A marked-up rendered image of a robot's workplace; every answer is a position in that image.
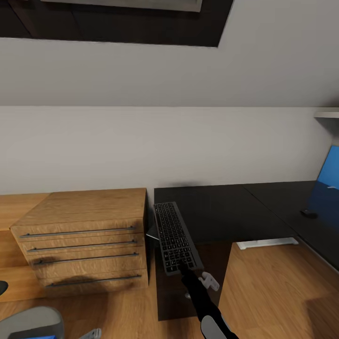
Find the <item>mouse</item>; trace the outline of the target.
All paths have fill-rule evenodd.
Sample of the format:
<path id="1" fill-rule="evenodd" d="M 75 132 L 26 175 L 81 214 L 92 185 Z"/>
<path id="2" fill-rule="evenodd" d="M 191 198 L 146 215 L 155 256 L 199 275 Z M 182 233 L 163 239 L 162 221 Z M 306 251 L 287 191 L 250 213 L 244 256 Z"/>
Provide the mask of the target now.
<path id="1" fill-rule="evenodd" d="M 305 215 L 310 215 L 310 216 L 319 216 L 319 213 L 315 210 L 310 210 L 310 209 L 302 209 L 302 212 L 305 214 Z"/>

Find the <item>notebook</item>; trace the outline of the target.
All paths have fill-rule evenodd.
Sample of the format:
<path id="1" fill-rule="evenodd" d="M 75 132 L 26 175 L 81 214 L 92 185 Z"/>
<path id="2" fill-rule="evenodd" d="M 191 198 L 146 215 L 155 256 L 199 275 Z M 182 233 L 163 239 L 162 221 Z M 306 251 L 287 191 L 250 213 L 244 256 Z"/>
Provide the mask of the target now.
<path id="1" fill-rule="evenodd" d="M 149 237 L 153 237 L 155 239 L 159 239 L 158 237 L 158 232 L 157 232 L 157 226 L 156 226 L 156 223 L 154 222 L 154 225 L 150 228 L 150 230 L 147 232 L 147 235 Z"/>

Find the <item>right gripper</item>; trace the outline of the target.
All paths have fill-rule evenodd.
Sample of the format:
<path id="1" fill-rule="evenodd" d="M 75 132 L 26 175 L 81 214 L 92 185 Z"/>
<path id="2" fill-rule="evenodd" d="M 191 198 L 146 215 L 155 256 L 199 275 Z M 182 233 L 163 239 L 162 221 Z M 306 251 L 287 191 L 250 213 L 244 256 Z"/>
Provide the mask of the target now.
<path id="1" fill-rule="evenodd" d="M 182 283 L 187 287 L 193 305 L 195 300 L 202 295 L 210 297 L 207 293 L 208 289 L 203 286 L 197 275 L 186 267 L 182 259 L 179 261 L 179 265 L 180 273 L 184 275 L 184 277 L 181 279 Z"/>

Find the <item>keyboard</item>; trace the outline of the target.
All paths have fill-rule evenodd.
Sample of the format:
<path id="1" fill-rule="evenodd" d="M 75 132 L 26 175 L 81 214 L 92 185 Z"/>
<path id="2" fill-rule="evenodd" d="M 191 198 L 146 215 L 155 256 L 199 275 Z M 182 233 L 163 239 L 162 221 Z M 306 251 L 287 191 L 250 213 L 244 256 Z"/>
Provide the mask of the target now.
<path id="1" fill-rule="evenodd" d="M 154 204 L 153 210 L 165 274 L 180 274 L 181 259 L 188 269 L 203 270 L 204 266 L 176 202 Z"/>

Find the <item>swivel chair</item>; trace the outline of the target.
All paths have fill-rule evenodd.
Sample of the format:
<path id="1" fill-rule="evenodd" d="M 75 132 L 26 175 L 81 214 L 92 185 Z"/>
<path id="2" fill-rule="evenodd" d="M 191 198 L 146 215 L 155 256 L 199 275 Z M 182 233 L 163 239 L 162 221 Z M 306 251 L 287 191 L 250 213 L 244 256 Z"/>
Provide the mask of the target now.
<path id="1" fill-rule="evenodd" d="M 0 295 L 7 288 L 8 282 L 0 281 Z M 63 318 L 54 307 L 32 307 L 0 321 L 0 339 L 27 339 L 45 336 L 65 339 Z"/>

